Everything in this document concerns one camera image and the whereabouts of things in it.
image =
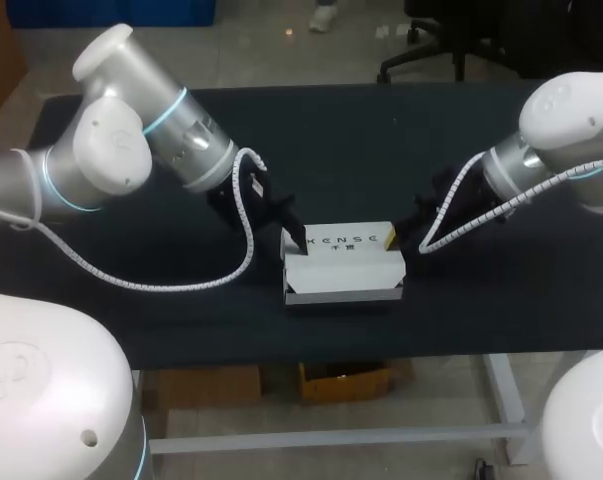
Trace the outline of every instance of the blue led ring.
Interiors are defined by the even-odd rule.
[[[179,97],[172,104],[172,106],[170,108],[168,108],[165,112],[163,112],[163,115],[161,115],[154,122],[152,122],[150,125],[148,125],[143,130],[143,134],[144,135],[150,135],[150,133],[152,133],[159,125],[161,125],[163,122],[165,122],[168,119],[168,117],[170,115],[172,115],[172,113],[181,104],[181,102],[183,101],[183,99],[186,97],[187,94],[188,94],[188,89],[185,88],[185,87],[183,87],[183,90],[181,90],[181,93],[179,94]]]
[[[50,152],[52,151],[53,148],[54,147],[50,147],[48,149],[48,151],[45,152],[45,157],[43,159],[43,178],[44,178],[45,182],[49,185],[50,190],[52,190],[52,192],[59,198],[59,200],[61,200],[63,203],[65,203],[68,207],[78,210],[79,212],[94,213],[94,212],[98,212],[99,210],[101,210],[101,208],[86,208],[86,207],[80,207],[79,205],[75,205],[70,200],[68,200],[63,195],[61,195],[61,192],[59,192],[59,190],[57,190],[57,187],[55,187],[54,183],[52,183],[52,179],[50,178],[50,173],[48,172],[48,157],[50,156]]]

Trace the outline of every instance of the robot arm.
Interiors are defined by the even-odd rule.
[[[109,197],[145,182],[151,150],[186,189],[207,193],[231,226],[242,226],[231,172],[243,150],[143,49],[131,27],[117,25],[94,40],[73,75],[84,98],[60,140],[25,157],[15,151],[0,155],[0,212],[29,219],[37,214],[34,176],[42,190],[43,218],[94,212]],[[252,228],[276,221],[307,253],[305,227],[290,209],[293,197],[273,198],[260,160],[250,155],[243,160],[248,161],[241,164],[239,187]]]
[[[73,75],[82,86],[84,104],[115,97],[130,105],[158,161],[173,170],[187,190],[206,193],[231,226],[241,226],[230,175],[239,147],[188,89],[143,49],[131,27],[117,25],[98,37],[75,63]],[[293,197],[274,199],[267,174],[253,162],[244,163],[241,190],[252,227],[280,223],[307,254],[305,227],[290,210]]]
[[[151,169],[139,116],[119,99],[95,99],[53,146],[0,154],[0,223],[97,211],[143,185]]]
[[[603,214],[603,73],[546,82],[524,105],[519,124],[519,132],[462,168],[436,175],[435,195],[417,197],[417,212],[395,223],[388,246],[400,243],[408,264],[423,265],[424,254],[490,220],[504,221],[564,181],[585,208]]]

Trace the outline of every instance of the floor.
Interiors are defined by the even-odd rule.
[[[217,22],[201,29],[140,29],[141,41],[193,88],[374,82],[379,63],[405,51],[408,19],[401,0],[340,0],[341,16],[328,35],[310,34],[312,0],[219,0]],[[98,30],[19,31],[30,73],[0,111],[0,150],[27,144],[46,98],[78,93],[71,67]],[[469,57],[470,81],[507,81],[507,70]],[[397,69],[394,81],[452,81],[441,56]],[[542,386],[557,354],[513,355],[526,399]],[[415,360],[416,380],[398,383],[367,403],[300,407],[266,385],[263,404],[234,409],[175,411],[171,436],[307,429],[470,425],[494,421],[486,379],[473,357]],[[542,464],[507,467],[499,442],[323,447],[172,456],[160,480],[446,479],[469,480],[477,456],[499,465],[502,480],[547,479]]]

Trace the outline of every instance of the table surface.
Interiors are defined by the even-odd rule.
[[[407,215],[443,165],[514,131],[535,84],[413,84],[206,90],[197,99],[274,181],[308,224]],[[77,97],[49,100],[31,147],[54,142]],[[117,276],[192,283],[230,271],[241,238],[158,165],[140,191],[53,226]],[[279,232],[260,241],[276,257]],[[561,190],[505,226],[451,250],[445,271],[406,280],[389,311],[291,313],[281,268],[261,255],[237,282],[186,294],[136,293],[94,279],[38,232],[0,230],[0,293],[74,307],[102,322],[133,368],[266,361],[603,348],[603,217]]]

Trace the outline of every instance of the shoe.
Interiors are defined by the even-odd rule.
[[[336,18],[339,10],[336,5],[320,5],[314,11],[310,20],[310,31],[317,33],[327,33],[330,31],[330,25]]]

